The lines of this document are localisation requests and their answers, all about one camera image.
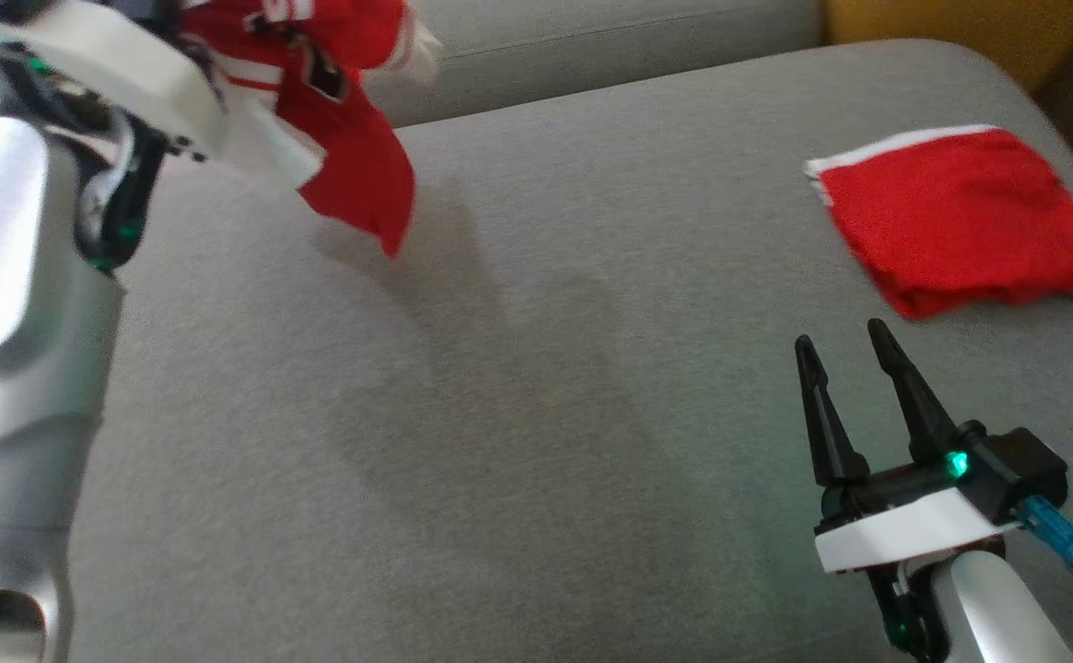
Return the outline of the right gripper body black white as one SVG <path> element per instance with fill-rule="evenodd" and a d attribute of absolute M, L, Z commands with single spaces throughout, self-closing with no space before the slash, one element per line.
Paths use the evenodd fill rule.
<path fill-rule="evenodd" d="M 890 471 L 849 496 L 859 509 L 890 496 L 898 503 L 815 534 L 820 563 L 827 574 L 840 574 L 999 536 L 1013 528 L 1030 498 L 1065 504 L 1068 473 L 1065 461 L 1029 429 L 989 434 L 969 421 L 960 450 L 927 466 Z"/>

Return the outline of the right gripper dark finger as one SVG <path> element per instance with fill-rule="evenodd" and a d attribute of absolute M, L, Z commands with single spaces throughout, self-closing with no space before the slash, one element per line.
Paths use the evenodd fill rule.
<path fill-rule="evenodd" d="M 903 347 L 895 340 L 890 327 L 881 319 L 868 324 L 869 339 L 881 366 L 890 377 L 908 432 L 908 450 L 914 463 L 924 465 L 943 460 L 956 448 L 960 428 L 946 412 L 935 391 L 906 355 Z"/>
<path fill-rule="evenodd" d="M 794 343 L 802 402 L 817 485 L 823 488 L 859 483 L 871 474 L 869 463 L 857 453 L 828 394 L 828 377 L 817 349 L 807 335 Z"/>

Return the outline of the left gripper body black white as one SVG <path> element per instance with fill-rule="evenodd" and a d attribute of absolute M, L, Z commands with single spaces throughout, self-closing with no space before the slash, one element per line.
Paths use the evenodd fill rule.
<path fill-rule="evenodd" d="M 190 55 L 114 8 L 53 1 L 21 24 L 0 20 L 0 42 L 27 50 L 194 154 L 223 148 L 226 108 L 209 76 Z"/>

